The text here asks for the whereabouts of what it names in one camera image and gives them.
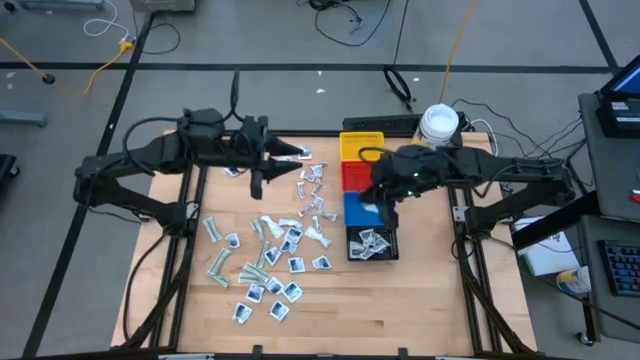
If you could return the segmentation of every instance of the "keyboard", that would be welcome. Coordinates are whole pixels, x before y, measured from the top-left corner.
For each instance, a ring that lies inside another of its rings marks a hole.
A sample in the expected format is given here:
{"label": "keyboard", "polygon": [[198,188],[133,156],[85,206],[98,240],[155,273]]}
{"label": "keyboard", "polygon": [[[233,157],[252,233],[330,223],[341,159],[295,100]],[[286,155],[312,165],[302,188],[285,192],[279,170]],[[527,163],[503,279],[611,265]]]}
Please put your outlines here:
{"label": "keyboard", "polygon": [[640,242],[600,240],[598,249],[616,296],[640,296]]}

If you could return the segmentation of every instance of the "black tray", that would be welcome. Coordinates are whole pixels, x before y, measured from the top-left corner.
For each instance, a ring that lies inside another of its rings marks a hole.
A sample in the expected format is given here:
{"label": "black tray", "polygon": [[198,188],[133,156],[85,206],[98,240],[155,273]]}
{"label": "black tray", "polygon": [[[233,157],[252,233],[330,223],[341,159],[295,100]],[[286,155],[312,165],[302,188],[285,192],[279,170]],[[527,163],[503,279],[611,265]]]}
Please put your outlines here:
{"label": "black tray", "polygon": [[[382,254],[374,254],[367,260],[351,259],[349,258],[349,242],[355,241],[362,244],[360,238],[360,231],[373,229],[376,234],[382,236],[385,240],[391,244],[390,247],[384,249]],[[347,260],[349,261],[385,261],[385,260],[398,260],[400,255],[398,254],[398,238],[396,237],[396,231],[384,226],[347,226]]]}

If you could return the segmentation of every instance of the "plastic bin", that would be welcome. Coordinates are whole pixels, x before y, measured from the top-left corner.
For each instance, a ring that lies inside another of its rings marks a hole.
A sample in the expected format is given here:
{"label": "plastic bin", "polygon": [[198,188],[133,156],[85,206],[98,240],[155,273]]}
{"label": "plastic bin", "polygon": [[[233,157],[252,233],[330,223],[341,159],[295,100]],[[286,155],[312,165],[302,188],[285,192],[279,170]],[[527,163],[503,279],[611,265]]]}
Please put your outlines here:
{"label": "plastic bin", "polygon": [[342,192],[364,191],[371,185],[371,164],[363,161],[343,161],[340,175]]}
{"label": "plastic bin", "polygon": [[343,194],[344,224],[346,226],[384,226],[377,212],[367,211],[360,203],[359,192]]}
{"label": "plastic bin", "polygon": [[[342,132],[340,133],[340,160],[361,161],[358,151],[363,147],[384,147],[384,134],[381,132]],[[367,151],[363,157],[367,161],[380,158],[379,151]]]}
{"label": "plastic bin", "polygon": [[[360,238],[360,231],[373,229],[377,234],[380,234],[385,240],[391,244],[390,247],[384,249],[381,254],[371,255],[367,260],[363,259],[351,259],[349,257],[349,242],[355,241],[362,244]],[[349,261],[375,261],[375,260],[398,260],[400,255],[398,253],[398,238],[396,237],[396,231],[384,226],[347,226],[347,260]]]}

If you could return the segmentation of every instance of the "blue bin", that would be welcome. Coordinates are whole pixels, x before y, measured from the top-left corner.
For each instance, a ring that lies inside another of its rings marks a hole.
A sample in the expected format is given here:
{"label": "blue bin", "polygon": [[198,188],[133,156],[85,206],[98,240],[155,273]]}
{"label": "blue bin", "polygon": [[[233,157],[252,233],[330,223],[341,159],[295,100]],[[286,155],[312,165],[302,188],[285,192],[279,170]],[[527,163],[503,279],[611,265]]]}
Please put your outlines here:
{"label": "blue bin", "polygon": [[346,226],[384,226],[378,213],[364,209],[359,192],[345,192],[342,203]]}

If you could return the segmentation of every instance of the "wooden table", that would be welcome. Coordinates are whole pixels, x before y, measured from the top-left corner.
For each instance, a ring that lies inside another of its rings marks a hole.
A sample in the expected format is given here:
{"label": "wooden table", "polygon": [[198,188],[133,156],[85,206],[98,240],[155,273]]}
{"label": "wooden table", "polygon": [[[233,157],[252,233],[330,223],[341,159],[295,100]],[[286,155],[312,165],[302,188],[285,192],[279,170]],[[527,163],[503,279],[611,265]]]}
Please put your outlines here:
{"label": "wooden table", "polygon": [[[464,134],[463,139],[467,146],[489,148],[486,134]],[[458,264],[450,254],[454,234],[446,189],[427,192],[419,199],[407,199],[398,205],[399,261],[348,262],[338,138],[283,140],[311,147],[313,160],[306,164],[329,163],[320,195],[325,198],[324,209],[339,216],[335,223],[322,218],[321,224],[325,236],[333,240],[332,245],[324,249],[319,242],[303,237],[295,256],[304,257],[306,273],[289,274],[286,259],[290,254],[283,254],[273,267],[266,265],[269,274],[285,284],[295,280],[303,289],[304,295],[295,304],[273,294],[265,294],[261,304],[245,300],[247,285],[237,284],[238,274],[245,263],[256,261],[260,249],[260,240],[250,228],[251,221],[264,214],[276,221],[298,218],[296,213],[309,203],[309,198],[298,198],[295,183],[300,181],[299,171],[265,184],[264,198],[257,201],[249,196],[248,174],[232,179],[219,168],[209,169],[200,218],[213,216],[224,235],[237,232],[241,246],[232,249],[232,255],[222,266],[221,275],[230,280],[230,286],[226,290],[220,288],[205,272],[220,248],[228,243],[211,243],[200,223],[178,350],[249,353],[254,345],[263,345],[265,353],[393,355],[398,348],[405,347],[410,355],[471,355],[462,280]],[[385,139],[385,142],[394,149],[407,140]],[[180,176],[156,176],[150,196],[175,201],[180,180]],[[311,184],[305,185],[307,194],[311,188]],[[499,187],[494,186],[485,199],[476,199],[476,204],[490,203],[500,196]],[[302,222],[305,228],[310,226],[311,215]],[[279,246],[282,240],[274,240],[266,226],[264,229],[272,245]],[[141,228],[132,264],[159,235],[157,224]],[[497,226],[493,235],[510,241],[505,226]],[[136,276],[131,293],[130,331],[135,330],[155,304],[167,244],[165,241],[145,260]],[[535,349],[513,251],[485,242],[484,252],[496,307],[523,342]],[[331,261],[330,271],[314,270],[311,265],[311,260],[322,254]],[[282,323],[268,314],[276,299],[291,308]],[[232,320],[237,302],[253,309],[244,325]],[[477,308],[484,348],[490,349],[485,316],[479,304]],[[172,314],[170,306],[161,344],[167,341]],[[114,345],[123,342],[121,319],[122,310],[113,335]]]}

